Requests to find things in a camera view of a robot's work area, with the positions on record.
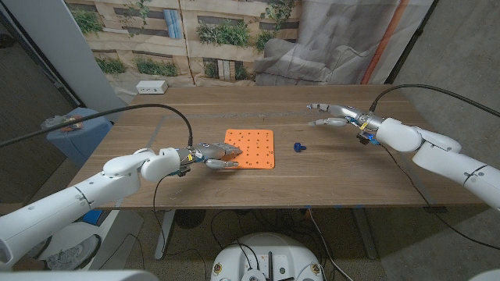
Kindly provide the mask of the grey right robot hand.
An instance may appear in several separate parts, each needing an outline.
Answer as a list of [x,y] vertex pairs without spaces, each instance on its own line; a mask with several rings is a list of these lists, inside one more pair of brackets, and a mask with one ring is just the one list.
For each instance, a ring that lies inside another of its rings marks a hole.
[[329,112],[332,117],[328,119],[318,119],[309,122],[310,126],[345,126],[352,124],[357,127],[360,132],[357,137],[361,144],[380,145],[380,142],[375,139],[375,135],[381,126],[384,118],[375,116],[374,114],[364,113],[357,108],[343,105],[328,105],[328,104],[309,104],[309,109],[318,109],[321,112]]

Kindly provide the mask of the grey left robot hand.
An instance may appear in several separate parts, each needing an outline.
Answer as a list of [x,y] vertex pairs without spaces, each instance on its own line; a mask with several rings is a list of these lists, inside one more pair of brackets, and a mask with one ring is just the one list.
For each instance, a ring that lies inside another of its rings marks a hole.
[[239,163],[233,162],[233,159],[239,156],[242,150],[226,143],[199,143],[190,147],[179,148],[177,153],[180,157],[180,168],[177,174],[178,176],[185,176],[191,171],[191,164],[198,162],[206,164],[210,169],[236,167]]

